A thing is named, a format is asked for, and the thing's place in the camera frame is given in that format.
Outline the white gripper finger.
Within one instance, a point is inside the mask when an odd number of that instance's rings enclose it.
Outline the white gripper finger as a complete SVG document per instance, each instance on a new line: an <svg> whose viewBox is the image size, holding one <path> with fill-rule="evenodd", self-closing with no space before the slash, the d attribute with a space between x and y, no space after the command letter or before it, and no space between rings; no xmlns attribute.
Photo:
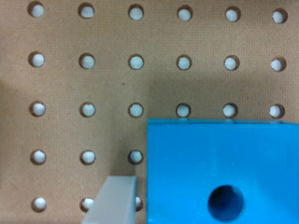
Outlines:
<svg viewBox="0 0 299 224"><path fill-rule="evenodd" d="M135 224L135 197L135 175L110 175L81 224Z"/></svg>

